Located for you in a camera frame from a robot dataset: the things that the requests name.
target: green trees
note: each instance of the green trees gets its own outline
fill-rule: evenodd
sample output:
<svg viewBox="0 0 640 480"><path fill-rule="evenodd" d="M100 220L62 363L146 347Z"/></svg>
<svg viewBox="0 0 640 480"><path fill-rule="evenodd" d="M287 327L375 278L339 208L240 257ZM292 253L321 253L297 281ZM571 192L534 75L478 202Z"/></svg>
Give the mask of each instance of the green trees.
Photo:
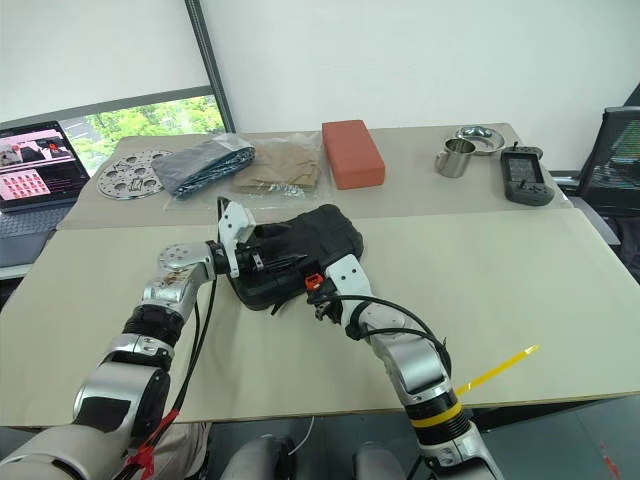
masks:
<svg viewBox="0 0 640 480"><path fill-rule="evenodd" d="M212 96L98 113L85 119L102 140L96 142L79 137L72 143L91 174L109 158L122 137L224 132L222 118Z"/></svg>

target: white wall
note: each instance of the white wall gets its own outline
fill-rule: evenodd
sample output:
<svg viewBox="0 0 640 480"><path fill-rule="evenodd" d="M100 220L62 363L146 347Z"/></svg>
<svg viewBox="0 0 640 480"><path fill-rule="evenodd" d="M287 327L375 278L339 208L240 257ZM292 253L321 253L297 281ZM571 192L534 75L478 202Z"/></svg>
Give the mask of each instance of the white wall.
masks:
<svg viewBox="0 0 640 480"><path fill-rule="evenodd" d="M510 122L576 168L640 81L637 0L203 0L242 131Z"/></svg>
<svg viewBox="0 0 640 480"><path fill-rule="evenodd" d="M182 0L0 0L0 121L208 83Z"/></svg>

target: stainless steel mug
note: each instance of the stainless steel mug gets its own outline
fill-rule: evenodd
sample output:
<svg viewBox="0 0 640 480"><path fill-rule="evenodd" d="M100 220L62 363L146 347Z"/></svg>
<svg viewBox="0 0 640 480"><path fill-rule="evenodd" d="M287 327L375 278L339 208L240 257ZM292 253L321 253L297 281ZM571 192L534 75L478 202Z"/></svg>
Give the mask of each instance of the stainless steel mug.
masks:
<svg viewBox="0 0 640 480"><path fill-rule="evenodd" d="M436 157L436 170L440 175L458 178L464 175L476 146L464 138L450 138L444 143L444 152Z"/></svg>

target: window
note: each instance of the window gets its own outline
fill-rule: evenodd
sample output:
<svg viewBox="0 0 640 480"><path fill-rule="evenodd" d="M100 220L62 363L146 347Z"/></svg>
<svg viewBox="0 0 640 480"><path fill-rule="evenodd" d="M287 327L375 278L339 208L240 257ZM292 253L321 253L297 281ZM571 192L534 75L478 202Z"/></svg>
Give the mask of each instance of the window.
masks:
<svg viewBox="0 0 640 480"><path fill-rule="evenodd" d="M213 96L154 103L60 122L90 175L107 160L122 137L225 131Z"/></svg>

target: office chair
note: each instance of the office chair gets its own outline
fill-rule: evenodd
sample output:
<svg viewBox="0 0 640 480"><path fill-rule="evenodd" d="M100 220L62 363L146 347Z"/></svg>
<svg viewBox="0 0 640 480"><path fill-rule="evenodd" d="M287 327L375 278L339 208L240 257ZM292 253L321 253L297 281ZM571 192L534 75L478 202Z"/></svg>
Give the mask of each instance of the office chair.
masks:
<svg viewBox="0 0 640 480"><path fill-rule="evenodd" d="M551 175L640 282L640 107L605 109L582 170Z"/></svg>

